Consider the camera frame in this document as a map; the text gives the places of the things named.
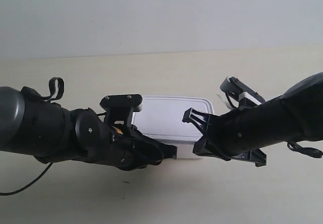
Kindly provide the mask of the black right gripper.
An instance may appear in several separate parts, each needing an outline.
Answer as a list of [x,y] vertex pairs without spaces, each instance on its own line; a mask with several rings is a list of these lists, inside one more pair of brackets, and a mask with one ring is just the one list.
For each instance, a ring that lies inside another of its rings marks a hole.
[[261,147],[247,147],[237,143],[242,139],[242,133],[226,127],[224,118],[221,116],[189,108],[184,112],[182,122],[193,124],[202,134],[193,147],[193,153],[197,156],[215,157],[224,161],[250,162],[256,167],[267,164],[267,155]]

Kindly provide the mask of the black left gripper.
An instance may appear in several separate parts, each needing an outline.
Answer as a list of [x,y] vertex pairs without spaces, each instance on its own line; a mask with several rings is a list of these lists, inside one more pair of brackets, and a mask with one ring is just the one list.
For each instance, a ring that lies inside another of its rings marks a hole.
[[177,147],[144,136],[135,125],[109,125],[108,165],[122,171],[159,165],[164,159],[176,159]]

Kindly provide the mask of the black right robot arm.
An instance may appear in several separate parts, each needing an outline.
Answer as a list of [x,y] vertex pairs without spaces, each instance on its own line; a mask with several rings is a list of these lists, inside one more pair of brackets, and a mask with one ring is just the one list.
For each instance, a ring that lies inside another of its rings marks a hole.
[[270,100],[236,77],[227,77],[220,89],[231,106],[228,113],[216,116],[193,108],[184,112],[182,121],[193,124],[202,134],[194,143],[195,155],[260,167],[266,165],[262,149],[285,142],[291,151],[322,158],[321,150],[300,144],[322,140],[322,73]]

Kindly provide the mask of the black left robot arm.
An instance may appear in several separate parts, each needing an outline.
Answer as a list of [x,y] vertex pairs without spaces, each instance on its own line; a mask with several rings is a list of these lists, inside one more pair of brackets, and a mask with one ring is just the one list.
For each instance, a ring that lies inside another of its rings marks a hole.
[[1,151],[31,155],[41,163],[67,160],[108,165],[123,171],[175,159],[177,148],[143,135],[132,124],[139,94],[109,95],[100,106],[67,110],[35,90],[1,87]]

